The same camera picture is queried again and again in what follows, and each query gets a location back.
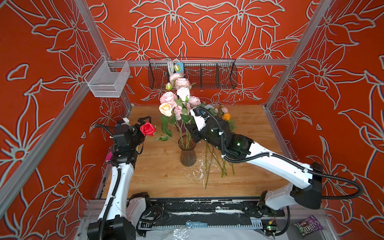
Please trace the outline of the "clear plastic bin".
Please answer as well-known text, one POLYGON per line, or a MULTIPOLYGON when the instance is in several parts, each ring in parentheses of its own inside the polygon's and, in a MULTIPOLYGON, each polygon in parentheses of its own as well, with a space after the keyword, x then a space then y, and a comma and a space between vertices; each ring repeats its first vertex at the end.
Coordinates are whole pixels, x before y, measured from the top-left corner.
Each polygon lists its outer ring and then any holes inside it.
POLYGON ((128 61, 108 61, 101 56, 85 76, 96 98, 119 98, 131 75, 128 61))

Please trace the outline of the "purple candy bag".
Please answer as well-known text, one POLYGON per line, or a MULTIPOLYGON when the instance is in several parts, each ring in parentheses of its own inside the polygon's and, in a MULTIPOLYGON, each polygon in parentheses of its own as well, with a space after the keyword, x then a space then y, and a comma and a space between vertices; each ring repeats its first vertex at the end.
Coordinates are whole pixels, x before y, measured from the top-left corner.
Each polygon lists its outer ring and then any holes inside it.
POLYGON ((305 238, 311 233, 325 230, 319 220, 313 215, 299 223, 295 223, 294 226, 298 229, 302 238, 305 238))

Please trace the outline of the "brown glass vase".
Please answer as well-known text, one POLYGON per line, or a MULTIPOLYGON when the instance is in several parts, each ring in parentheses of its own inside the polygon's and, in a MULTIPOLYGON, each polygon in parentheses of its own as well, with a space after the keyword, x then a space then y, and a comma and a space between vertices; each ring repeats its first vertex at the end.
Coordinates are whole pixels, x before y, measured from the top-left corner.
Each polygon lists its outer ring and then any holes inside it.
POLYGON ((180 162, 185 167, 191 167, 196 163, 197 156, 195 152, 196 143, 190 139, 188 140, 187 136, 184 135, 178 141, 178 146, 181 150, 180 162))

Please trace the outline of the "mixed flower bunch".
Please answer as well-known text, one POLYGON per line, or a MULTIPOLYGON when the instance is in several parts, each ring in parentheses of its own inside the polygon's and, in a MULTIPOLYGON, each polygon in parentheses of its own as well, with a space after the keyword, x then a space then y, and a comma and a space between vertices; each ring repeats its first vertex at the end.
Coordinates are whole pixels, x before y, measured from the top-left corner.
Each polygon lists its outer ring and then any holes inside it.
POLYGON ((223 105, 204 105, 203 107, 210 112, 208 114, 207 123, 209 130, 209 142, 206 143, 206 153, 204 158, 206 175, 204 188, 206 189, 209 184, 210 174, 213 167, 217 167, 217 169, 220 170, 222 178, 228 175, 228 170, 231 170, 233 175, 235 174, 234 164, 228 164, 222 157, 222 146, 225 145, 224 141, 228 135, 224 132, 225 126, 228 126, 230 131, 233 130, 235 128, 235 120, 229 113, 228 108, 223 105))

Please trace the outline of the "pink plastic cup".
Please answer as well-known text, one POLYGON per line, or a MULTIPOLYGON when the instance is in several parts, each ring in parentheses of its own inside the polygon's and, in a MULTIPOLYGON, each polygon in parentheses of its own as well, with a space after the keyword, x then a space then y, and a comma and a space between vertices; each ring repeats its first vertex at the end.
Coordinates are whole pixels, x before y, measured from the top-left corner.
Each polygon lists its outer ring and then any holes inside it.
POLYGON ((105 161, 106 161, 106 162, 109 162, 112 158, 113 158, 113 153, 112 153, 112 152, 109 152, 109 153, 107 154, 107 156, 106 156, 105 161))

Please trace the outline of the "red rose stem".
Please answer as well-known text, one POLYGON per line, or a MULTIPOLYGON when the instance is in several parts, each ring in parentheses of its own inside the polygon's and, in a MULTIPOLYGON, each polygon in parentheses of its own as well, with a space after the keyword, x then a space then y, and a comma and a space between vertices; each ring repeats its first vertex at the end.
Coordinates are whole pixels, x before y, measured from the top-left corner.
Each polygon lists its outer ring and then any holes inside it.
MULTIPOLYGON (((140 126, 140 131, 141 133, 144 135, 144 136, 150 136, 150 137, 153 137, 154 135, 157 134, 157 129, 154 125, 152 125, 151 123, 147 122, 145 124, 143 124, 142 126, 140 126)), ((166 133, 160 135, 159 137, 156 137, 156 141, 159 141, 159 142, 168 142, 168 141, 171 141, 171 142, 174 142, 176 143, 176 140, 174 140, 172 138, 172 132, 170 130, 166 130, 166 133)))

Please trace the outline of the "peach rose stem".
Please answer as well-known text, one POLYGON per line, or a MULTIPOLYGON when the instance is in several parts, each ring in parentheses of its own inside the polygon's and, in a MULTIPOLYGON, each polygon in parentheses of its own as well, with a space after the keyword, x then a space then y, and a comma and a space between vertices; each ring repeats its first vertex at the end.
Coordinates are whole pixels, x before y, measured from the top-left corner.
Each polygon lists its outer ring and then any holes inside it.
POLYGON ((180 135, 180 139, 178 142, 178 145, 180 147, 183 147, 187 149, 191 146, 190 144, 190 138, 188 137, 188 134, 186 130, 184 129, 184 122, 182 120, 181 114, 175 113, 173 111, 173 108, 171 104, 169 103, 163 103, 159 106, 159 110, 161 115, 161 136, 157 138, 158 141, 166 142, 166 141, 174 141, 173 140, 173 130, 175 129, 177 133, 180 135))

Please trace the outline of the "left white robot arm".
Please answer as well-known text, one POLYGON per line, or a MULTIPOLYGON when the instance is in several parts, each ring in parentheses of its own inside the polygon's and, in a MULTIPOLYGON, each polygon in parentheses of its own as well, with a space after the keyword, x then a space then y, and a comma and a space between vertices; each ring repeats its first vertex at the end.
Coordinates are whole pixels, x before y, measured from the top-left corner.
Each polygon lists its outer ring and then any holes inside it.
POLYGON ((150 124, 150 116, 139 118, 133 126, 122 120, 114 127, 110 137, 114 141, 112 158, 107 164, 112 166, 112 179, 106 202, 98 220, 87 230, 89 240, 135 240, 136 226, 127 218, 128 191, 135 165, 139 156, 137 147, 144 143, 146 136, 141 127, 150 124))

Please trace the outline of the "white rose stem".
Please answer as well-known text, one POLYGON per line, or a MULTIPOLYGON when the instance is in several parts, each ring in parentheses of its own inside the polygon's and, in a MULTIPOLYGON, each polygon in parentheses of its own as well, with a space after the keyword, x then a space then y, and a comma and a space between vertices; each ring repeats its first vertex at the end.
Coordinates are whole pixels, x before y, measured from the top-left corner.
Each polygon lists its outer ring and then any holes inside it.
POLYGON ((176 107, 174 108, 174 113, 176 117, 177 130, 180 133, 182 144, 185 148, 190 147, 191 134, 187 129, 187 124, 192 120, 190 104, 190 88, 183 87, 177 90, 176 107))

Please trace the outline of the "light blue box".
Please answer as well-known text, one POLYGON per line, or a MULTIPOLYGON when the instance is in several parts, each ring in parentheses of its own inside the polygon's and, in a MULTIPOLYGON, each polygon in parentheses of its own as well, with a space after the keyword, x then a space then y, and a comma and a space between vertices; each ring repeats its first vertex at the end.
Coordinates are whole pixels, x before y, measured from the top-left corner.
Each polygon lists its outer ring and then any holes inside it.
POLYGON ((183 73, 184 72, 184 63, 176 62, 174 64, 174 70, 176 73, 183 73))

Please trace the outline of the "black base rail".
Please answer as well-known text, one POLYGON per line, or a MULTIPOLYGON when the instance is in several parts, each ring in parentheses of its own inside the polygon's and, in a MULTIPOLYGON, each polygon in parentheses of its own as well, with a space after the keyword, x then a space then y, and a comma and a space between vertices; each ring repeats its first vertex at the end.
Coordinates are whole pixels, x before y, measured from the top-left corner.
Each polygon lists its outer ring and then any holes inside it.
POLYGON ((284 219, 284 209, 277 211, 259 206, 259 197, 146 198, 148 204, 139 215, 140 231, 173 228, 230 228, 257 230, 268 222, 276 227, 284 219))

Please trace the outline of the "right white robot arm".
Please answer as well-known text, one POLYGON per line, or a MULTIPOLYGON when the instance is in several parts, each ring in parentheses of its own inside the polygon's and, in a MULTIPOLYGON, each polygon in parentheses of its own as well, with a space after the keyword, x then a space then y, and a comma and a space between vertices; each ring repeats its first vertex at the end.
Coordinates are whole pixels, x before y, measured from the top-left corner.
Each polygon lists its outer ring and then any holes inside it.
POLYGON ((283 207, 300 205, 317 210, 323 200, 350 200, 360 197, 364 189, 353 180, 332 176, 323 172, 319 163, 311 165, 293 161, 263 147, 254 140, 234 134, 229 123, 213 115, 204 107, 190 111, 192 122, 186 125, 195 143, 204 140, 221 152, 221 157, 232 164, 249 163, 282 177, 289 183, 275 191, 261 195, 260 208, 277 211, 283 207), (352 194, 343 196, 323 195, 323 180, 335 180, 356 188, 352 194))

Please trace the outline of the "pale pink flower stem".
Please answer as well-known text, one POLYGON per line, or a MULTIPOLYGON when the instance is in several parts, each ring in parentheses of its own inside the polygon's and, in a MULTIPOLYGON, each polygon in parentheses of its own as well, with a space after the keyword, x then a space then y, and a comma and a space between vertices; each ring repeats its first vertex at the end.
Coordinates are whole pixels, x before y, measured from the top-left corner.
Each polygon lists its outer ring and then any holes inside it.
POLYGON ((181 120, 181 106, 176 103, 178 96, 174 94, 171 89, 172 85, 170 83, 166 84, 167 92, 164 93, 160 98, 159 111, 166 117, 171 117, 172 114, 175 115, 176 120, 181 120))

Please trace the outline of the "pink carnation stem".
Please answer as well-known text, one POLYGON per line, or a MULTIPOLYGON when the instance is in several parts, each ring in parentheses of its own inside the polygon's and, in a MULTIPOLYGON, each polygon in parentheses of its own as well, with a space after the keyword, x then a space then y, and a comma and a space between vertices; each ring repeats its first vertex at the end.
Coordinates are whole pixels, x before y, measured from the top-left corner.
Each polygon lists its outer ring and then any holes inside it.
POLYGON ((190 104, 191 108, 195 108, 198 105, 200 105, 202 102, 198 97, 190 96, 188 103, 190 104))

